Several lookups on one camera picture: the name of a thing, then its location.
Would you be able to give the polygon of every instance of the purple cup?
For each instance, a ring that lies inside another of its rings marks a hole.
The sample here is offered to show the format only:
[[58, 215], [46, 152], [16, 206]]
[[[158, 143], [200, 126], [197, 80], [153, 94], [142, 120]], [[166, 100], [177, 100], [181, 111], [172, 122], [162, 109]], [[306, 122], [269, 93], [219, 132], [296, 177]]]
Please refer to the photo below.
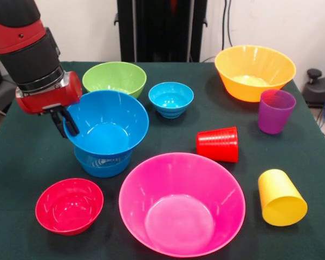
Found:
[[261, 94], [258, 126], [266, 134], [280, 133], [296, 105], [290, 93], [270, 89]]

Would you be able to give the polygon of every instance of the blue bowl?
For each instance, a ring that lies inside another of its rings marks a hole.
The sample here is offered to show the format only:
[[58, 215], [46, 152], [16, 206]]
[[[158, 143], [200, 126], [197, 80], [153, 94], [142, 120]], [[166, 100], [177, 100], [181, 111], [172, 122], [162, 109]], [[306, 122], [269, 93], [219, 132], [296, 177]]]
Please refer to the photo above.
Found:
[[156, 110], [165, 118], [177, 118], [194, 99], [190, 87], [177, 82], [164, 82], [155, 85], [148, 94]]
[[132, 150], [148, 131], [148, 115], [134, 97], [114, 90], [90, 92], [67, 109], [80, 133], [72, 136], [75, 156], [92, 176], [112, 177], [129, 164]]

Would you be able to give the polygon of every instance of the red bowl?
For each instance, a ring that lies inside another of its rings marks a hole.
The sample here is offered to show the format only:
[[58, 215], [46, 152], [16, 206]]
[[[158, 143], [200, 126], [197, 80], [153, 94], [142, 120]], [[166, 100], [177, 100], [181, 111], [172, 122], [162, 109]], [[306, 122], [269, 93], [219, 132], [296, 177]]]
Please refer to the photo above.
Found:
[[103, 194], [90, 180], [61, 180], [39, 197], [35, 215], [47, 230], [65, 236], [82, 233], [96, 220], [103, 207]]

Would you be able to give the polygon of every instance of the bowl rim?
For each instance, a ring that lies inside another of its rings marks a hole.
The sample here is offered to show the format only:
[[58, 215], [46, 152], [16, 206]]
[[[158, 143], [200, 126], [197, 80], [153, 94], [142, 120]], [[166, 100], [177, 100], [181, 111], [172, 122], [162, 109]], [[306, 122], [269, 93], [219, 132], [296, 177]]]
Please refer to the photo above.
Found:
[[[170, 83], [170, 84], [171, 84], [171, 83], [172, 83], [172, 84], [177, 84], [177, 85], [180, 85], [180, 86], [186, 87], [186, 89], [188, 89], [188, 90], [191, 91], [191, 94], [192, 94], [191, 100], [190, 100], [187, 104], [185, 104], [185, 105], [183, 105], [183, 106], [180, 106], [180, 107], [163, 107], [163, 106], [161, 106], [161, 105], [155, 103], [155, 102], [152, 100], [152, 98], [151, 98], [151, 91], [152, 91], [154, 88], [156, 88], [156, 87], [160, 87], [160, 85], [164, 85], [164, 84], [167, 84], [167, 83]], [[186, 84], [183, 84], [183, 83], [180, 83], [180, 82], [175, 82], [175, 81], [166, 81], [166, 82], [161, 82], [161, 83], [159, 83], [159, 84], [154, 85], [154, 86], [149, 90], [149, 92], [148, 92], [148, 98], [149, 98], [150, 102], [151, 102], [153, 105], [155, 105], [155, 106], [157, 106], [157, 107], [159, 107], [159, 108], [163, 108], [163, 109], [178, 109], [178, 108], [184, 108], [184, 107], [187, 107], [187, 106], [190, 105], [190, 103], [194, 100], [194, 91], [193, 91], [190, 87], [188, 87]]]
[[146, 126], [146, 129], [144, 130], [144, 134], [142, 135], [141, 139], [138, 140], [136, 142], [136, 144], [132, 145], [132, 146], [129, 146], [129, 148], [123, 150], [123, 151], [120, 151], [118, 153], [106, 153], [106, 154], [103, 154], [103, 153], [94, 153], [94, 152], [91, 152], [89, 151], [88, 149], [84, 149], [82, 147], [80, 147], [79, 145], [75, 144], [74, 140], [73, 140], [73, 136], [71, 136], [69, 134], [69, 131], [68, 130], [65, 130], [66, 129], [66, 126], [65, 126], [65, 119], [63, 119], [63, 127], [64, 127], [64, 131], [66, 133], [66, 136], [67, 138], [69, 139], [69, 141], [74, 145], [74, 146], [77, 146], [79, 149], [87, 152], [87, 153], [90, 153], [90, 154], [95, 154], [95, 155], [99, 155], [99, 156], [107, 156], [107, 155], [116, 155], [116, 154], [121, 154], [121, 153], [125, 153], [125, 152], [128, 152], [130, 150], [132, 150], [133, 148], [135, 148], [139, 143], [142, 142], [142, 140], [145, 138], [145, 136], [147, 135], [147, 132], [148, 132], [148, 129], [149, 129], [149, 126], [150, 126], [150, 119], [149, 119], [149, 116], [148, 116], [148, 113], [147, 113], [147, 110], [145, 109], [145, 107], [141, 104], [140, 101], [138, 101], [136, 98], [134, 98], [133, 96], [129, 95], [129, 94], [126, 94], [124, 92], [121, 92], [121, 91], [118, 91], [118, 90], [96, 90], [96, 91], [92, 91], [92, 92], [88, 92], [88, 93], [85, 93], [84, 95], [81, 96], [84, 97], [84, 96], [87, 96], [87, 95], [94, 95], [94, 94], [97, 94], [99, 92], [103, 92], [103, 93], [110, 93], [110, 92], [113, 92], [113, 93], [118, 93], [119, 95], [125, 95], [125, 96], [128, 96], [130, 99], [133, 99], [135, 102], [137, 102], [139, 104], [139, 106], [146, 112], [145, 113], [145, 118], [147, 119], [147, 126]]
[[130, 62], [125, 62], [125, 61], [108, 61], [108, 62], [102, 62], [102, 63], [100, 63], [100, 64], [97, 64], [97, 65], [95, 65], [95, 66], [92, 66], [91, 68], [89, 68], [89, 69], [84, 73], [84, 75], [83, 75], [83, 77], [82, 77], [82, 84], [83, 84], [84, 88], [85, 88], [88, 92], [94, 92], [94, 91], [99, 91], [99, 90], [106, 90], [106, 89], [90, 90], [90, 89], [86, 86], [86, 84], [85, 84], [85, 82], [84, 82], [84, 80], [85, 80], [85, 76], [86, 76], [87, 74], [89, 74], [89, 72], [90, 72], [92, 69], [94, 69], [94, 68], [96, 68], [96, 67], [103, 67], [103, 66], [106, 66], [106, 64], [109, 64], [109, 65], [111, 65], [111, 64], [128, 64], [128, 65], [130, 65], [130, 66], [132, 66], [132, 67], [135, 67], [135, 68], [138, 69], [139, 71], [143, 72], [143, 75], [144, 75], [145, 79], [144, 79], [142, 85], [141, 85], [140, 87], [136, 88], [134, 91], [132, 91], [132, 92], [128, 92], [128, 93], [126, 93], [126, 94], [128, 94], [128, 95], [132, 95], [132, 94], [134, 94], [135, 92], [137, 92], [138, 90], [140, 90], [141, 88], [143, 88], [143, 87], [145, 86], [145, 84], [146, 84], [146, 82], [147, 82], [147, 74], [146, 74], [146, 72], [145, 72], [141, 67], [139, 67], [139, 66], [136, 65], [136, 64], [133, 64], [133, 63], [130, 63]]
[[296, 76], [296, 65], [294, 64], [294, 62], [292, 61], [292, 59], [291, 58], [289, 58], [287, 55], [285, 55], [284, 53], [282, 53], [282, 52], [280, 52], [280, 51], [278, 51], [278, 50], [275, 50], [275, 49], [271, 49], [271, 48], [268, 48], [268, 47], [264, 47], [264, 46], [260, 46], [260, 45], [250, 45], [250, 44], [248, 44], [248, 45], [236, 45], [236, 46], [233, 46], [233, 47], [229, 47], [229, 48], [226, 48], [226, 49], [224, 49], [224, 50], [221, 50], [218, 54], [217, 54], [217, 56], [216, 56], [216, 58], [215, 58], [215, 60], [214, 60], [214, 65], [215, 65], [215, 67], [216, 67], [216, 69], [217, 69], [217, 71], [219, 72], [219, 73], [221, 73], [224, 77], [226, 77], [227, 79], [229, 79], [229, 80], [231, 80], [231, 81], [233, 81], [233, 82], [237, 82], [237, 81], [234, 81], [231, 77], [229, 77], [228, 75], [226, 75], [221, 69], [219, 69], [219, 67], [217, 66], [217, 60], [219, 59], [219, 57], [221, 56], [221, 53], [223, 53], [224, 51], [226, 52], [226, 51], [229, 51], [230, 49], [239, 49], [239, 48], [243, 48], [243, 47], [245, 47], [245, 48], [260, 48], [260, 49], [266, 49], [266, 50], [269, 50], [269, 51], [272, 51], [272, 52], [275, 52], [275, 53], [278, 53], [278, 54], [280, 54], [280, 55], [282, 55], [282, 56], [284, 56], [291, 64], [292, 64], [292, 67], [294, 68], [294, 72], [293, 72], [293, 74], [292, 74], [292, 77], [289, 77], [289, 79], [288, 80], [285, 80], [285, 81], [282, 81], [282, 82], [280, 82], [280, 83], [278, 83], [278, 84], [273, 84], [273, 85], [270, 85], [270, 86], [267, 86], [269, 89], [270, 88], [277, 88], [277, 87], [279, 87], [279, 86], [281, 86], [281, 85], [285, 85], [285, 84], [287, 84], [289, 81], [291, 81], [295, 76]]
[[[100, 194], [101, 194], [101, 198], [100, 198], [101, 199], [101, 206], [100, 206], [99, 210], [97, 211], [95, 217], [93, 217], [87, 224], [85, 224], [85, 225], [83, 225], [81, 227], [78, 227], [76, 229], [71, 229], [71, 230], [53, 230], [53, 229], [50, 229], [49, 227], [45, 226], [45, 224], [43, 222], [41, 222], [41, 220], [39, 219], [38, 214], [37, 214], [37, 206], [40, 204], [40, 200], [45, 195], [45, 193], [47, 193], [52, 187], [57, 186], [57, 185], [60, 185], [61, 183], [66, 182], [66, 181], [73, 181], [73, 180], [81, 180], [81, 181], [88, 182], [91, 185], [93, 185], [93, 187], [96, 190], [100, 191]], [[48, 186], [47, 189], [45, 189], [42, 192], [42, 194], [39, 196], [39, 198], [38, 198], [38, 200], [36, 202], [36, 206], [35, 206], [35, 217], [36, 217], [37, 221], [39, 222], [39, 224], [41, 226], [43, 226], [45, 229], [47, 229], [48, 231], [51, 231], [53, 233], [59, 233], [59, 234], [72, 233], [72, 232], [75, 232], [75, 231], [79, 231], [79, 230], [85, 228], [86, 226], [88, 226], [89, 224], [91, 224], [92, 222], [94, 222], [98, 218], [99, 214], [101, 213], [104, 203], [105, 203], [105, 199], [104, 199], [104, 196], [103, 196], [103, 192], [100, 189], [100, 187], [96, 183], [94, 183], [93, 181], [87, 180], [87, 179], [83, 179], [83, 178], [69, 178], [69, 179], [64, 179], [64, 180], [60, 180], [60, 181], [58, 181], [58, 182], [56, 182], [56, 183]]]
[[[128, 223], [126, 222], [126, 220], [124, 219], [123, 217], [123, 205], [122, 205], [122, 191], [123, 191], [123, 187], [126, 185], [126, 183], [130, 182], [130, 178], [133, 174], [133, 172], [136, 172], [138, 170], [138, 168], [151, 161], [151, 160], [154, 160], [155, 158], [157, 157], [165, 157], [165, 156], [171, 156], [171, 155], [188, 155], [188, 156], [192, 156], [192, 157], [197, 157], [197, 158], [201, 158], [205, 161], [208, 161], [209, 163], [211, 164], [214, 164], [216, 165], [217, 167], [219, 168], [222, 168], [229, 176], [230, 178], [233, 179], [234, 181], [234, 184], [237, 186], [238, 190], [240, 191], [240, 195], [241, 195], [241, 198], [242, 198], [242, 205], [243, 205], [243, 214], [242, 214], [242, 217], [241, 217], [241, 220], [239, 222], [239, 225], [236, 229], [236, 231], [232, 234], [232, 236], [226, 241], [226, 243], [223, 243], [222, 245], [210, 250], [210, 251], [207, 251], [207, 252], [203, 252], [203, 253], [195, 253], [195, 254], [189, 254], [189, 255], [179, 255], [179, 254], [176, 254], [176, 253], [166, 253], [165, 251], [163, 250], [158, 250], [156, 248], [153, 248], [152, 246], [148, 245], [146, 242], [144, 242], [142, 239], [140, 239], [128, 226]], [[199, 257], [199, 256], [205, 256], [205, 255], [209, 255], [215, 251], [218, 251], [219, 249], [225, 247], [226, 245], [228, 245], [236, 236], [237, 234], [239, 233], [241, 227], [243, 226], [243, 223], [244, 223], [244, 218], [245, 218], [245, 210], [246, 210], [246, 207], [245, 207], [245, 197], [244, 197], [244, 193], [243, 193], [243, 190], [240, 186], [240, 184], [238, 183], [238, 181], [236, 180], [236, 178], [222, 165], [220, 165], [219, 163], [207, 158], [207, 157], [204, 157], [204, 156], [201, 156], [201, 155], [198, 155], [198, 154], [194, 154], [194, 153], [183, 153], [183, 152], [173, 152], [173, 153], [163, 153], [163, 154], [158, 154], [156, 156], [153, 156], [153, 157], [150, 157], [148, 158], [147, 160], [141, 162], [139, 165], [137, 165], [135, 168], [133, 168], [129, 174], [127, 175], [127, 177], [125, 178], [125, 180], [123, 181], [121, 187], [120, 187], [120, 191], [119, 191], [119, 199], [118, 199], [118, 204], [119, 204], [119, 212], [120, 212], [120, 217], [122, 219], [122, 221], [124, 222], [124, 225], [125, 227], [127, 228], [127, 230], [131, 233], [131, 235], [136, 238], [140, 243], [142, 243], [143, 245], [145, 245], [146, 247], [150, 248], [151, 250], [155, 251], [155, 252], [158, 252], [160, 254], [163, 254], [163, 255], [168, 255], [168, 256], [172, 256], [172, 257]]]

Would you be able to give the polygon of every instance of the red cup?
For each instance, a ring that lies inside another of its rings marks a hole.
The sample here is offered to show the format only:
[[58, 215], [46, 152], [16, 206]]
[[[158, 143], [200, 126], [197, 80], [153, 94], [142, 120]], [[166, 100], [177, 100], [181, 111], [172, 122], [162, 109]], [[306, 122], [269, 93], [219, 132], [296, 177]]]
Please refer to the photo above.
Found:
[[199, 132], [196, 136], [196, 152], [215, 161], [238, 162], [237, 127]]

